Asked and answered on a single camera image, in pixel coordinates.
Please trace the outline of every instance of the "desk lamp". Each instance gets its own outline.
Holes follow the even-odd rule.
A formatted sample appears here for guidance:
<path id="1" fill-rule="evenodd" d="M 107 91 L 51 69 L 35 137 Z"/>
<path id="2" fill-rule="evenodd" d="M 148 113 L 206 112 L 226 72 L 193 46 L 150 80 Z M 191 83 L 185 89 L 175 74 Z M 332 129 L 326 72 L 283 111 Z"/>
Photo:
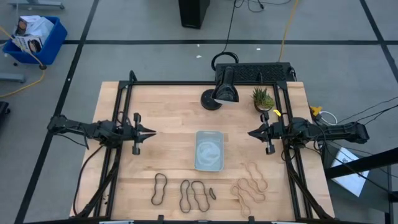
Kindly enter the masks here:
<path id="1" fill-rule="evenodd" d="M 207 110 L 217 110 L 223 104 L 239 102 L 238 91 L 234 85 L 234 70 L 226 67 L 221 79 L 217 81 L 216 88 L 206 90 L 200 98 L 201 105 Z"/>

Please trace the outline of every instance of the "potted plant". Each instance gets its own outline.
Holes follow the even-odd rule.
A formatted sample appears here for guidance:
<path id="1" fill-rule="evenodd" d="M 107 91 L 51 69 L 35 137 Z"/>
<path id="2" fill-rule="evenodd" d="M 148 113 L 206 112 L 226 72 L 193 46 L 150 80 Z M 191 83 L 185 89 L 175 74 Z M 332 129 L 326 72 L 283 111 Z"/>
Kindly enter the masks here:
<path id="1" fill-rule="evenodd" d="M 255 109 L 260 113 L 269 111 L 274 107 L 274 100 L 267 94 L 267 88 L 263 90 L 261 87 L 254 87 L 252 98 Z"/>

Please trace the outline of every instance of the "clear plastic container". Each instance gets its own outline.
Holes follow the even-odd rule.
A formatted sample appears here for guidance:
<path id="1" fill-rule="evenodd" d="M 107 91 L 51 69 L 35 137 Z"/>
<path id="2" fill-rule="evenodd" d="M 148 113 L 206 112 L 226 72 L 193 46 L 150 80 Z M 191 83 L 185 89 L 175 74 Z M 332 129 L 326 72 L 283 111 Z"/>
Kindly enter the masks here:
<path id="1" fill-rule="evenodd" d="M 223 133 L 219 131 L 198 131 L 196 139 L 195 169 L 200 171 L 223 170 Z"/>

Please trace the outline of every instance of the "plant pot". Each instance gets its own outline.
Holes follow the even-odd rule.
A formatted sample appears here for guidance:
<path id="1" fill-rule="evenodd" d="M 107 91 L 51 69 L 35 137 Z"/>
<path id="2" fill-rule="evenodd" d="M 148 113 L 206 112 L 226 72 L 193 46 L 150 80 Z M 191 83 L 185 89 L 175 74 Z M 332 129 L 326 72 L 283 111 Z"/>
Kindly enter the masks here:
<path id="1" fill-rule="evenodd" d="M 272 108 L 269 108 L 269 109 L 262 109 L 262 108 L 260 108 L 260 107 L 258 107 L 257 106 L 257 104 L 255 104 L 255 103 L 253 103 L 254 104 L 254 108 L 256 109 L 256 111 L 258 111 L 258 112 L 260 112 L 260 113 L 263 113 L 263 112 L 265 112 L 265 111 L 270 111 Z"/>

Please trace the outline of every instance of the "black metal frame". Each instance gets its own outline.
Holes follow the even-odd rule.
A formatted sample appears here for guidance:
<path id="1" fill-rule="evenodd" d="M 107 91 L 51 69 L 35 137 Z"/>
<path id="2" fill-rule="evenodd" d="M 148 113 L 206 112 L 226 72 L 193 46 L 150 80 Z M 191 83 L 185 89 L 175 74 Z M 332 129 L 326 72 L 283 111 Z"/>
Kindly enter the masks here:
<path id="1" fill-rule="evenodd" d="M 124 109 L 122 111 L 123 113 L 123 118 L 122 118 L 122 123 L 126 122 L 127 119 L 127 113 L 129 111 L 129 106 L 130 106 L 130 99 L 131 99 L 131 93 L 132 93 L 132 88 L 134 85 L 216 85 L 215 81 L 190 81 L 190 82 L 185 82 L 185 81 L 137 81 L 136 78 L 134 77 L 133 80 L 130 81 L 120 81 L 118 85 L 118 92 L 116 93 L 116 99 L 115 99 L 115 105 L 114 105 L 114 110 L 113 110 L 113 116 L 112 116 L 112 121 L 116 122 L 116 118 L 118 116 L 119 108 L 121 106 L 121 97 L 123 94 L 123 91 L 126 89 L 126 99 L 124 102 Z M 237 82 L 235 85 L 258 85 L 257 82 Z M 292 109 L 290 105 L 290 98 L 289 98 L 289 92 L 287 89 L 287 84 L 286 81 L 282 82 L 264 82 L 261 85 L 269 85 L 272 86 L 274 89 L 274 96 L 275 96 L 275 105 L 276 108 L 283 114 L 287 115 L 288 121 L 291 122 L 293 118 L 292 114 Z M 282 104 L 280 101 L 280 94 L 279 90 L 282 90 L 282 94 L 284 96 L 284 101 L 285 101 L 285 106 L 286 106 L 286 112 L 283 112 L 282 109 Z M 279 117 L 279 121 L 284 122 L 284 116 Z M 286 145 L 286 142 L 283 143 L 284 149 L 288 147 Z M 112 169 L 108 172 L 109 169 L 109 163 L 111 160 L 111 154 L 112 151 L 115 150 L 115 157 L 114 157 L 114 163 L 112 166 Z M 93 198 L 90 200 L 89 205 L 85 207 L 85 212 L 83 213 L 82 216 L 80 217 L 75 217 L 71 218 L 68 220 L 54 220 L 54 221 L 49 221 L 49 222 L 44 222 L 44 223 L 98 223 L 99 221 L 110 221 L 111 214 L 112 214 L 112 208 L 113 208 L 113 200 L 114 200 L 114 193 L 116 189 L 116 181 L 118 177 L 118 170 L 119 170 L 119 162 L 121 158 L 121 150 L 122 146 L 117 147 L 116 149 L 112 148 L 107 148 L 104 156 L 104 162 L 103 162 L 103 168 L 101 171 L 101 178 L 99 182 L 99 189 L 96 191 L 94 194 Z M 305 174 L 304 174 L 304 168 L 302 164 L 302 159 L 300 155 L 300 150 L 299 149 L 294 149 L 296 156 L 296 166 L 297 166 L 297 173 L 298 173 L 298 178 L 302 181 L 304 184 L 304 187 L 306 188 L 306 182 L 305 182 Z M 289 161 L 290 160 L 290 153 L 289 150 L 284 151 L 285 158 Z M 286 162 L 286 168 L 291 169 L 294 168 L 291 162 Z M 109 197 L 108 197 L 108 204 L 106 208 L 106 213 L 105 216 L 100 216 L 100 210 L 101 210 L 101 199 L 103 192 L 105 189 L 108 187 L 110 184 L 109 188 Z M 306 197 L 303 197 L 304 205 L 305 205 L 305 214 L 306 218 L 302 218 L 300 214 L 300 206 L 299 206 L 299 200 L 297 197 L 297 191 L 296 191 L 296 184 L 295 180 L 292 176 L 289 175 L 289 186 L 290 186 L 290 194 L 292 198 L 292 208 L 294 210 L 294 216 L 296 222 L 307 222 L 307 223 L 350 223 L 350 222 L 342 222 L 342 221 L 336 221 L 336 220 L 322 220 L 322 219 L 314 219 L 312 216 L 312 208 L 310 206 L 310 203 L 308 202 L 308 199 Z M 94 209 L 93 212 L 93 217 L 88 217 L 90 212 Z M 212 223 L 247 223 L 247 222 L 214 222 L 211 221 Z M 158 220 L 135 220 L 134 223 L 192 223 L 192 221 L 165 221 L 162 215 L 159 215 Z M 249 217 L 249 223 L 254 224 L 254 223 L 271 223 L 271 222 L 256 222 L 254 221 L 254 217 Z"/>

